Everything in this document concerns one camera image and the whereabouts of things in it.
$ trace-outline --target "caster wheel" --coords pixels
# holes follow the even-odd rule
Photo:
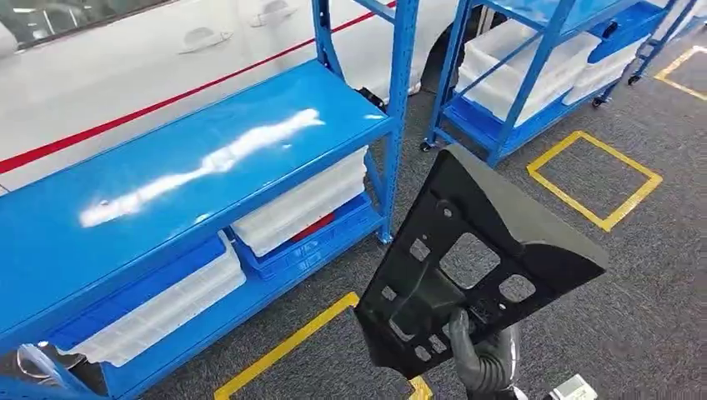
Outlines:
[[[430,150],[432,150],[432,146],[430,146],[429,143],[427,143],[427,142],[420,143],[420,151],[422,153],[429,153]]]

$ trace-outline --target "white plastic bin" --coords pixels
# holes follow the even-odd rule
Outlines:
[[[533,29],[509,20],[467,42],[464,45],[464,62],[459,69],[456,90],[463,90],[534,34]],[[465,96],[487,108],[497,118],[505,120],[539,42],[540,38],[536,39]],[[600,43],[601,39],[585,32],[556,47],[540,72],[515,126],[524,123],[569,91],[586,67],[589,54]]]
[[[233,245],[226,252],[149,301],[61,354],[82,353],[90,363],[121,367],[245,283]]]
[[[362,147],[333,166],[231,224],[257,257],[287,242],[306,227],[365,190]]]
[[[572,91],[567,93],[567,96],[562,99],[562,103],[569,106],[612,81],[621,78],[624,69],[634,61],[640,45],[647,39],[648,36],[642,37],[600,62],[588,64],[587,68],[579,75],[577,82],[572,87]]]
[[[523,110],[521,110],[518,120],[515,126],[524,123],[529,118],[533,117],[536,113],[546,108],[558,97],[562,96],[563,93],[567,93],[573,86],[574,80],[579,76],[580,70],[572,72],[572,79],[558,80],[554,82],[550,87],[545,87],[544,90],[538,90],[531,93],[528,100],[525,102]],[[465,88],[474,81],[466,71],[464,66],[459,68],[459,83],[457,90],[460,88]],[[515,97],[507,92],[501,92],[494,90],[486,82],[482,81],[471,89],[464,95],[469,100],[473,100],[489,110],[498,119],[504,121],[508,116],[510,107],[513,105]]]

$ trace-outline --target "car window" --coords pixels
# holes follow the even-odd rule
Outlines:
[[[169,0],[0,0],[0,23],[19,48],[109,23]]]

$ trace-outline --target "hand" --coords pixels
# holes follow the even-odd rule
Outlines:
[[[474,346],[469,339],[469,315],[457,308],[449,319],[454,364],[469,395],[510,393],[518,359],[518,329],[507,327]]]

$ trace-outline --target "rectangular hole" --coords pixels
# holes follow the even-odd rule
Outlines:
[[[429,342],[432,343],[432,348],[437,353],[442,353],[444,350],[447,349],[447,346],[444,345],[441,340],[439,340],[439,337],[437,337],[437,335],[430,336]]]
[[[400,329],[398,324],[395,323],[392,318],[388,321],[388,325],[390,325],[390,328],[393,329],[393,332],[395,332],[395,334],[398,335],[398,338],[400,338],[400,340],[402,340],[403,342],[409,342],[410,339],[414,338],[414,335],[408,335],[407,333],[403,332],[403,330]]]
[[[427,349],[422,346],[417,346],[415,348],[415,354],[422,361],[429,361],[430,358],[432,358],[432,356],[429,355],[429,352],[427,352]]]
[[[467,232],[444,254],[439,267],[460,287],[472,288],[500,262],[498,254]]]
[[[526,277],[514,274],[499,285],[499,291],[510,302],[520,303],[535,293],[535,285]]]
[[[391,289],[390,286],[384,287],[381,294],[383,294],[383,297],[387,298],[391,302],[398,296],[398,294]]]
[[[413,245],[410,247],[410,254],[417,258],[418,261],[422,262],[429,254],[429,248],[427,248],[421,240],[415,239]]]

